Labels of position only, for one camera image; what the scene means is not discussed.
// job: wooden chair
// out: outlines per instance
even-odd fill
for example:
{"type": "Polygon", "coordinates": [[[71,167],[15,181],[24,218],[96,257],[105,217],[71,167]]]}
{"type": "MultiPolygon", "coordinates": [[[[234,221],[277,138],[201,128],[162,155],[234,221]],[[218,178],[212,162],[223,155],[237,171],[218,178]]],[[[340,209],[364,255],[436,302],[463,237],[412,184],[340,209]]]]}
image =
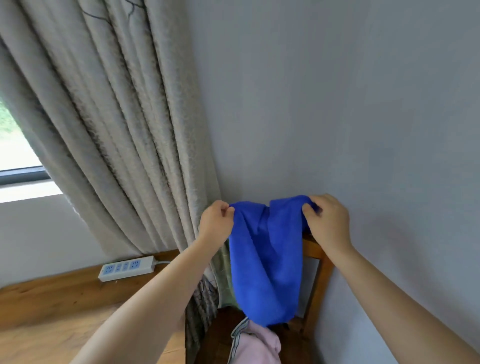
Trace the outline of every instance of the wooden chair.
{"type": "MultiPolygon", "coordinates": [[[[311,235],[303,237],[303,255],[319,260],[305,315],[303,318],[294,317],[288,323],[270,327],[280,338],[282,364],[313,363],[310,340],[313,338],[320,306],[334,268],[311,235]]],[[[230,334],[244,317],[242,311],[233,307],[220,309],[202,342],[195,364],[226,364],[232,345],[230,334]]]]}

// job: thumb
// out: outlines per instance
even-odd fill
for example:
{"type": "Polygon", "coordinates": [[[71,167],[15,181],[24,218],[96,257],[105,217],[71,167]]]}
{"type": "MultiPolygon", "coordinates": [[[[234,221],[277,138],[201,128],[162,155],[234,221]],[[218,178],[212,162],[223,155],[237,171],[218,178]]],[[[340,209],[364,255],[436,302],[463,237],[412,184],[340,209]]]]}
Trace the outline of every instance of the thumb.
{"type": "Polygon", "coordinates": [[[302,207],[301,207],[301,210],[303,212],[303,215],[305,216],[305,218],[307,219],[307,222],[310,221],[312,218],[316,217],[317,214],[315,213],[314,209],[312,208],[312,206],[310,206],[309,204],[304,204],[302,207]]]}
{"type": "Polygon", "coordinates": [[[231,219],[233,220],[233,214],[235,212],[235,208],[233,206],[230,206],[229,208],[227,208],[227,210],[225,211],[225,217],[228,218],[228,219],[231,219]]]}

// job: wall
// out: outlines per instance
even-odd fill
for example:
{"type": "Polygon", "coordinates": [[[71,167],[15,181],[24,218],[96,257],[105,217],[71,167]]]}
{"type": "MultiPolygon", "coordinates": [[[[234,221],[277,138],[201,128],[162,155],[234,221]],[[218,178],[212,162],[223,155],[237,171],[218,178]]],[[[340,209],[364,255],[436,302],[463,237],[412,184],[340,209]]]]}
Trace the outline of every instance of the wall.
{"type": "MultiPolygon", "coordinates": [[[[479,6],[188,1],[223,197],[334,194],[355,246],[480,351],[479,6]]],[[[338,273],[316,342],[395,363],[338,273]]]]}
{"type": "Polygon", "coordinates": [[[0,203],[0,246],[0,287],[108,261],[62,194],[0,203]]]}

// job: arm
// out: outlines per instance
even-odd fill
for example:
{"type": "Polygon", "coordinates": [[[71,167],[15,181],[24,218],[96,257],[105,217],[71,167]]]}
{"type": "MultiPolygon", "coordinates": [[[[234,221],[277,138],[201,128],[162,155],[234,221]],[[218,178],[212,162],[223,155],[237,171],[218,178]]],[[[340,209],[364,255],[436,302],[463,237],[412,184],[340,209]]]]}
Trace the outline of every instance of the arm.
{"type": "Polygon", "coordinates": [[[400,364],[479,364],[480,355],[383,275],[350,242],[348,211],[334,197],[311,196],[303,213],[312,235],[347,280],[400,364]]]}
{"type": "Polygon", "coordinates": [[[71,364],[156,363],[213,255],[233,227],[233,207],[215,201],[198,239],[125,302],[71,364]]]}

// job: pink clothing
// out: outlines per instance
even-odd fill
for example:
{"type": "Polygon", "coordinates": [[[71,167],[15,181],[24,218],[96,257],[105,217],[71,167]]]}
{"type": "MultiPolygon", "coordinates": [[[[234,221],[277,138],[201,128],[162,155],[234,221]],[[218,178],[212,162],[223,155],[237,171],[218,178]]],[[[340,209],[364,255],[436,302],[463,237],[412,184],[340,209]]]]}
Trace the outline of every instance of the pink clothing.
{"type": "Polygon", "coordinates": [[[232,331],[228,364],[280,364],[278,336],[247,317],[232,331]]]}

